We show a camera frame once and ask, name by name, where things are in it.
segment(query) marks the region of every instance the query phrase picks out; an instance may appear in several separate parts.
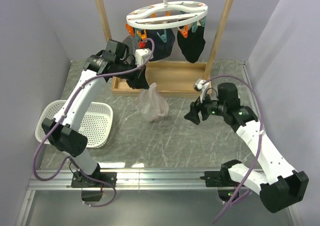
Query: black bracket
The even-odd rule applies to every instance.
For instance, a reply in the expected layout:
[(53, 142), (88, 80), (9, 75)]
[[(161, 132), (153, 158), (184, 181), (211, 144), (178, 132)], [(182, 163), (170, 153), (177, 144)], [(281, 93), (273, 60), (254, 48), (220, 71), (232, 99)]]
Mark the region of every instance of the black bracket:
[[(116, 172), (100, 172), (99, 180), (109, 183), (115, 187), (116, 181), (117, 181), (117, 173)], [(101, 183), (87, 179), (78, 171), (73, 173), (71, 188), (100, 188), (101, 186), (102, 186)], [(104, 184), (103, 188), (110, 188), (110, 186)]]
[[(116, 172), (100, 172), (99, 180), (116, 186)], [(102, 188), (110, 188), (110, 186), (95, 182), (84, 177), (80, 172), (73, 173), (71, 188), (100, 188), (100, 190), (83, 190), (81, 191), (81, 199), (84, 202), (99, 202), (103, 195)]]
[(205, 180), (205, 186), (207, 188), (234, 187), (237, 184), (237, 182), (232, 180), (223, 180), (220, 171), (205, 171), (204, 176), (201, 176), (200, 179)]
[(228, 169), (233, 165), (240, 164), (239, 160), (231, 160), (221, 165), (220, 171), (205, 171), (204, 176), (200, 179), (205, 180), (205, 186), (207, 188), (212, 187), (234, 187), (238, 185), (238, 182), (232, 181)]

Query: black sock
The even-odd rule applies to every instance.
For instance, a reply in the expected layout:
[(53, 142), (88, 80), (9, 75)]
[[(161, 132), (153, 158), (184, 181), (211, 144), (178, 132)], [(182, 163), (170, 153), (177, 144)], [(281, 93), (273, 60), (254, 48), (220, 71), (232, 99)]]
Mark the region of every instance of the black sock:
[(202, 51), (205, 48), (206, 41), (204, 39), (205, 28), (198, 26), (195, 32), (188, 30), (187, 38), (184, 38), (180, 31), (176, 35), (176, 40), (185, 59), (190, 63), (198, 61)]
[[(158, 36), (164, 34), (164, 30), (166, 30), (166, 42), (163, 42), (162, 39)], [(174, 46), (176, 37), (171, 28), (167, 29), (154, 29), (154, 30), (146, 30), (146, 37), (151, 38), (154, 41), (154, 53), (153, 59), (150, 61), (163, 60), (171, 55), (172, 48)], [(150, 41), (147, 41), (145, 47), (150, 49), (152, 48), (152, 44)]]

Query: white circular hanger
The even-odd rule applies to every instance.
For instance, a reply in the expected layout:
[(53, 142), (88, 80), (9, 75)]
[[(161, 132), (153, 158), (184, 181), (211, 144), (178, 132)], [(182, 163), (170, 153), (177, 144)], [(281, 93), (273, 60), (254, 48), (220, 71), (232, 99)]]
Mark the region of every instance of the white circular hanger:
[[(173, 11), (184, 13), (171, 15)], [(165, 16), (157, 17), (156, 13), (159, 12), (165, 12)], [(203, 19), (207, 14), (208, 6), (202, 2), (163, 0), (163, 3), (142, 7), (129, 13), (126, 21), (129, 26), (136, 29), (160, 30), (192, 24)]]

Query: translucent plastic bag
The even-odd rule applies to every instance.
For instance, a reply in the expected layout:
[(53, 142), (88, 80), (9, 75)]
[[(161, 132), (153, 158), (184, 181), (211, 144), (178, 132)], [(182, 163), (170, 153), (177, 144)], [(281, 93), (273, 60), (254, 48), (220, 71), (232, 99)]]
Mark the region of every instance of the translucent plastic bag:
[(143, 89), (138, 95), (136, 109), (141, 113), (144, 120), (151, 122), (158, 117), (164, 117), (169, 112), (169, 105), (162, 97), (154, 82), (149, 89)]

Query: white cable tie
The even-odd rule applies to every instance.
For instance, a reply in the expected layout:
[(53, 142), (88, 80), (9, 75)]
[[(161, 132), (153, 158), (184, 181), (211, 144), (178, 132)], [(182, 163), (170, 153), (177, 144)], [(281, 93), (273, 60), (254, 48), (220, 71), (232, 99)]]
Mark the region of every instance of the white cable tie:
[(259, 132), (259, 135), (265, 135), (266, 134), (266, 132), (262, 129), (260, 132)]

